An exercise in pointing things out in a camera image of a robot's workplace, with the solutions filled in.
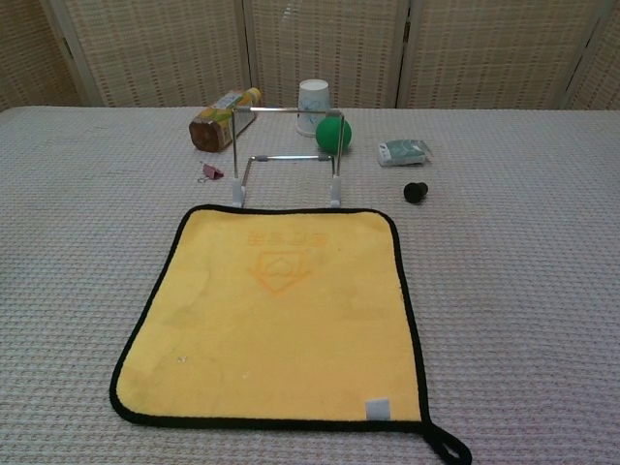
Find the woven fabric surface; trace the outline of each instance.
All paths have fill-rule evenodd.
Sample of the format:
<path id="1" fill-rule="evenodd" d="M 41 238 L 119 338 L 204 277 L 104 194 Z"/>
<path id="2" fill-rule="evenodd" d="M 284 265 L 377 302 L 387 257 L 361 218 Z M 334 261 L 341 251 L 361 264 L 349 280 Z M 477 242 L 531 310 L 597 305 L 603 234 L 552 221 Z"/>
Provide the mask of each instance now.
<path id="1" fill-rule="evenodd" d="M 580 0 L 423 2 L 404 106 L 553 108 L 595 11 Z"/>
<path id="2" fill-rule="evenodd" d="M 248 2 L 248 46 L 265 104 L 296 107 L 299 83 L 321 78 L 335 107 L 395 107 L 407 3 Z"/>
<path id="3" fill-rule="evenodd" d="M 0 110 L 79 103 L 41 3 L 0 2 Z"/>
<path id="4" fill-rule="evenodd" d="M 68 0 L 88 68 L 108 107 L 208 105 L 244 88 L 238 2 Z"/>
<path id="5" fill-rule="evenodd" d="M 0 113 L 0 462 L 439 463 L 417 436 L 173 430 L 111 408 L 111 372 L 183 214 L 231 201 L 231 151 L 205 154 L 198 108 Z M 396 223 L 430 414 L 475 463 L 617 463 L 620 112 L 348 109 L 343 206 Z M 420 138 L 423 167 L 382 169 Z M 249 155 L 314 153 L 262 114 Z M 198 182 L 202 162 L 225 172 Z M 328 206 L 321 162 L 256 163 L 247 207 Z M 404 201 L 411 181 L 429 186 Z"/>
<path id="6" fill-rule="evenodd" d="M 573 109 L 620 109 L 620 3 L 605 26 L 597 49 L 579 82 Z"/>

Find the black plug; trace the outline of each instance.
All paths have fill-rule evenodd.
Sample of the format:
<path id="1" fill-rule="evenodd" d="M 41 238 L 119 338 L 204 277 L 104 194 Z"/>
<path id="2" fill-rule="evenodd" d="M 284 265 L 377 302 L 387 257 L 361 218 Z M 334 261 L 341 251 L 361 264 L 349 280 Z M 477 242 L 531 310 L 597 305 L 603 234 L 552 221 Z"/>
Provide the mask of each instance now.
<path id="1" fill-rule="evenodd" d="M 420 203 L 428 192 L 428 186 L 424 182 L 410 182 L 405 186 L 403 194 L 409 203 Z"/>

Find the gray tablecloth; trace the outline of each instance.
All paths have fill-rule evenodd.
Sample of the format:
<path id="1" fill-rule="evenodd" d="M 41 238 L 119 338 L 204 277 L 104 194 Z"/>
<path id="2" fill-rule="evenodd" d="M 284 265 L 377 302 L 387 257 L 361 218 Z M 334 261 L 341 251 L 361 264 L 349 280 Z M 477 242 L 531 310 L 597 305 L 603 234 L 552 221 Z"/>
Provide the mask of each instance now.
<path id="1" fill-rule="evenodd" d="M 199 108 L 0 114 L 0 462 L 439 463 L 399 433 L 170 430 L 111 408 L 111 372 L 183 214 L 230 204 Z M 343 206 L 396 223 L 430 414 L 476 463 L 620 463 L 620 112 L 346 110 Z M 423 167 L 382 169 L 420 138 Z M 262 114 L 242 158 L 315 153 Z M 202 162 L 226 174 L 198 182 Z M 247 207 L 328 206 L 329 166 L 255 164 Z M 422 205 L 404 185 L 424 181 Z"/>

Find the woven wall panel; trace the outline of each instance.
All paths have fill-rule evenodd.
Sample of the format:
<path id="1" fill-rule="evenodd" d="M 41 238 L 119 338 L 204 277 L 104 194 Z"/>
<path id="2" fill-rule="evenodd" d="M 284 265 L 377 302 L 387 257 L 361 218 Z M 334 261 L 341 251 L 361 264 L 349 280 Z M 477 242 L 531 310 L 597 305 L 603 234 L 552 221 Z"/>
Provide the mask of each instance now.
<path id="1" fill-rule="evenodd" d="M 398 75 L 406 4 L 253 0 L 250 20 L 265 102 L 296 106 L 299 82 L 322 78 L 329 82 L 333 106 L 393 107 L 395 85 L 389 82 Z"/>
<path id="2" fill-rule="evenodd" d="M 595 3 L 424 1 L 406 106 L 551 108 Z"/>
<path id="3" fill-rule="evenodd" d="M 38 0 L 0 0 L 0 110 L 78 106 L 80 100 Z"/>
<path id="4" fill-rule="evenodd" d="M 233 1 L 67 0 L 105 105 L 205 106 L 242 88 Z"/>
<path id="5" fill-rule="evenodd" d="M 620 3 L 576 88 L 573 109 L 620 109 Z"/>

